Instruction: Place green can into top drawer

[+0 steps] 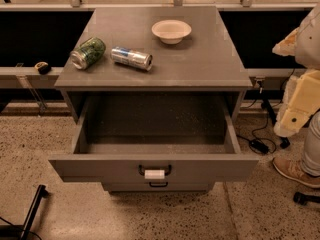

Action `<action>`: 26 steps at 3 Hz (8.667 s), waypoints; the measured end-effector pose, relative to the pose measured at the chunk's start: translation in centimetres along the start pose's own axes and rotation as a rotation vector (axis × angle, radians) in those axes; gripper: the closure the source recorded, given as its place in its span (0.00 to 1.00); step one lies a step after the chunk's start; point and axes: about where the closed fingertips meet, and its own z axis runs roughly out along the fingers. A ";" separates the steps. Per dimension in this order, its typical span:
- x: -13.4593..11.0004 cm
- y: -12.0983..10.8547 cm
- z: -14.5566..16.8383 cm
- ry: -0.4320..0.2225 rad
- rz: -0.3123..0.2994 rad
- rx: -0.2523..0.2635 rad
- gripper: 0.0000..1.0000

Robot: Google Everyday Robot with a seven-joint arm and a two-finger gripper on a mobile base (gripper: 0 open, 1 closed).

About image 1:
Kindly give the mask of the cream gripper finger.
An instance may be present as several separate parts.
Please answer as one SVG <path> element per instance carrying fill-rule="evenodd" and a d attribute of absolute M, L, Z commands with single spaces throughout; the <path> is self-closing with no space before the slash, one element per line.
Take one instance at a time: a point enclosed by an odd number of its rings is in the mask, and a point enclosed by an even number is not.
<path fill-rule="evenodd" d="M 320 71 L 309 69 L 300 77 L 292 75 L 285 87 L 283 104 L 276 117 L 274 132 L 290 137 L 300 131 L 320 109 Z"/>
<path fill-rule="evenodd" d="M 272 52 L 280 56 L 294 56 L 298 29 L 291 31 L 282 41 L 277 43 Z"/>

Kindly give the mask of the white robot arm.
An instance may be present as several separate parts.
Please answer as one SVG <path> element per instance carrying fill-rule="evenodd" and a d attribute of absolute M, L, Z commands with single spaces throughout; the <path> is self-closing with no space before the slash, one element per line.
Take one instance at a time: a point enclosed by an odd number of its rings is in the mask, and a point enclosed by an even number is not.
<path fill-rule="evenodd" d="M 272 52 L 294 56 L 295 61 L 306 68 L 300 77 L 292 75 L 289 78 L 276 117 L 275 133 L 290 137 L 320 109 L 320 5 L 311 10 L 299 27 L 277 43 Z"/>

